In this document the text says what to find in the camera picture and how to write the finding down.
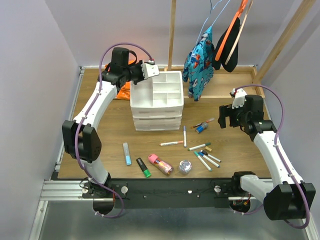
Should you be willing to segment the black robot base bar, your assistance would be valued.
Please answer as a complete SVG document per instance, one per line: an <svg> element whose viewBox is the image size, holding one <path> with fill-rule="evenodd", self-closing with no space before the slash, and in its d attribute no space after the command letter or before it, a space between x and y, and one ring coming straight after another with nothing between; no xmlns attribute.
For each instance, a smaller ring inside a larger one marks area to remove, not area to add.
<svg viewBox="0 0 320 240"><path fill-rule="evenodd" d="M82 197L110 200L120 209L240 208L247 211L255 198L237 190L231 178L112 178L108 191L95 183L81 186Z"/></svg>

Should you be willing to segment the light blue highlighter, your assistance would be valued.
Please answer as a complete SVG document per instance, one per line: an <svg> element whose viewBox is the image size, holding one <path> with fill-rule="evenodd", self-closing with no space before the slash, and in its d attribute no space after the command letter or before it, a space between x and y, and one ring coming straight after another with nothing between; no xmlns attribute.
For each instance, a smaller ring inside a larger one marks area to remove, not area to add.
<svg viewBox="0 0 320 240"><path fill-rule="evenodd" d="M129 145L127 142L123 143L123 151L124 151L125 164L127 166L130 166L132 164L132 160L130 156Z"/></svg>

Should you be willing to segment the clear jar of paperclips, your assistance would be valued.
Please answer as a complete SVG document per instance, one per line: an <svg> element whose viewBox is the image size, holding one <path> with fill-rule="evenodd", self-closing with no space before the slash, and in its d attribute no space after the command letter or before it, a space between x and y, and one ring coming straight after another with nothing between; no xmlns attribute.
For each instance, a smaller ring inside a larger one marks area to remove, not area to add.
<svg viewBox="0 0 320 240"><path fill-rule="evenodd" d="M192 170L192 163L188 160L182 160L178 165L181 174L187 175Z"/></svg>

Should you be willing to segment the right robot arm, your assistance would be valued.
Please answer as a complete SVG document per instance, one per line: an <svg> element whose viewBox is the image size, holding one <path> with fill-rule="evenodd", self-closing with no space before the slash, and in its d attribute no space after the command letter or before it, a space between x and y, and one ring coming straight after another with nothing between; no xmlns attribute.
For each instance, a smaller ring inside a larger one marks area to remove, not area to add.
<svg viewBox="0 0 320 240"><path fill-rule="evenodd" d="M264 99L260 95L247 94L241 88L231 96L231 104L219 107L218 123L224 129L226 118L229 118L231 127L239 127L250 137L267 165L272 185L252 171L240 171L233 174L230 191L236 196L245 192L254 196L272 221L307 219L316 189L302 179L283 152L276 137L277 128L271 120L264 118Z"/></svg>

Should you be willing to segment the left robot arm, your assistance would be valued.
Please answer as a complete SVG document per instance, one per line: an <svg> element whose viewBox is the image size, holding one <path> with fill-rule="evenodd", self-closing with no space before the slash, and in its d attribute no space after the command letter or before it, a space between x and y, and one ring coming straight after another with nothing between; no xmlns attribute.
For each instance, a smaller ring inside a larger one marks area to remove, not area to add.
<svg viewBox="0 0 320 240"><path fill-rule="evenodd" d="M107 182L110 174L100 159L102 142L97 128L111 101L128 82L138 83L146 79L143 60L137 59L133 50L120 44L109 48L111 61L106 67L99 66L95 89L89 100L74 117L62 124L64 150L95 183L93 191L101 198L107 197L111 185Z"/></svg>

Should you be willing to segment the white plastic drawer organizer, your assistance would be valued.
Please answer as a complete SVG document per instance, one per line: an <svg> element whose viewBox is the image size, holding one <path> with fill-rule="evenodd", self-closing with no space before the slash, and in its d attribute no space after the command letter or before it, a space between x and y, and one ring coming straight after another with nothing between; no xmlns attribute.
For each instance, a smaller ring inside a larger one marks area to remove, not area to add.
<svg viewBox="0 0 320 240"><path fill-rule="evenodd" d="M179 130L184 108L183 79L180 71L130 84L130 109L136 131Z"/></svg>

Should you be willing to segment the pink capped pen tube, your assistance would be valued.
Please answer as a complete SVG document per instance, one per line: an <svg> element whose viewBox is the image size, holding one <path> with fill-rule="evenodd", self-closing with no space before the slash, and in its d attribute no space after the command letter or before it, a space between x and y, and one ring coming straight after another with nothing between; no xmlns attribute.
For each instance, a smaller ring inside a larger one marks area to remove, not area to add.
<svg viewBox="0 0 320 240"><path fill-rule="evenodd" d="M162 160L158 155L154 153L148 156L148 160L166 176L169 176L174 171L174 168L169 163Z"/></svg>

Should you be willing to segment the black green highlighter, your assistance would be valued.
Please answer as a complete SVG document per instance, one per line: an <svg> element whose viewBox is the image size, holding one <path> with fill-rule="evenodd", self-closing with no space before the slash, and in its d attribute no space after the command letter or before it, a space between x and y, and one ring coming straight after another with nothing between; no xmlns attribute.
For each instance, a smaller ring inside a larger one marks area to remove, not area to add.
<svg viewBox="0 0 320 240"><path fill-rule="evenodd" d="M149 169L147 168L147 166L145 165L145 163L143 162L143 160L140 157L136 159L136 162L137 162L138 166L140 167L143 175L146 178L149 178L152 176Z"/></svg>

